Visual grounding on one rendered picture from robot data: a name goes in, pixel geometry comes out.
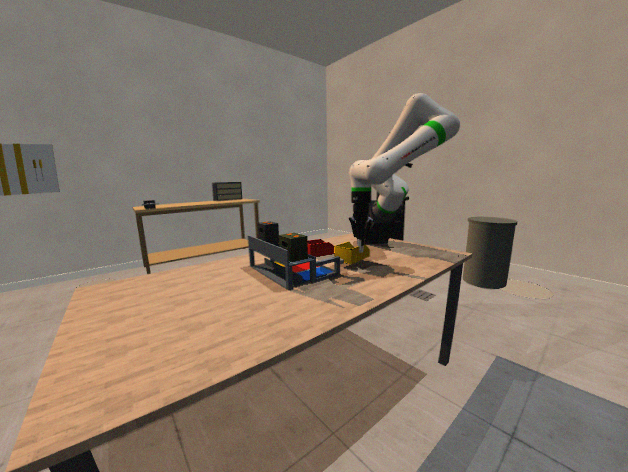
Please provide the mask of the red bin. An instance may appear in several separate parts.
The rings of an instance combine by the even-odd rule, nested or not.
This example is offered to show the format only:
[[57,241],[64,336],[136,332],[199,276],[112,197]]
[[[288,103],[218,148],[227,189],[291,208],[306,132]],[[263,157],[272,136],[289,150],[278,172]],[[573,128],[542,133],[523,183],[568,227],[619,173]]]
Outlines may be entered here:
[[334,254],[334,245],[322,239],[308,241],[308,254],[319,257]]

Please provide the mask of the yellow bin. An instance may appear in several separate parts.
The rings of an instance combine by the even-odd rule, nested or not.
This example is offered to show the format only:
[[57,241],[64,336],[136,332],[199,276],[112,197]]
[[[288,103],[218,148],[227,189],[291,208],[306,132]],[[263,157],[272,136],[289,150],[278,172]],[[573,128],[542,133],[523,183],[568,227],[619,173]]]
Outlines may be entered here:
[[364,252],[359,253],[359,246],[354,247],[349,241],[334,246],[334,257],[339,256],[344,259],[344,263],[354,264],[360,260],[370,257],[370,249],[364,244]]

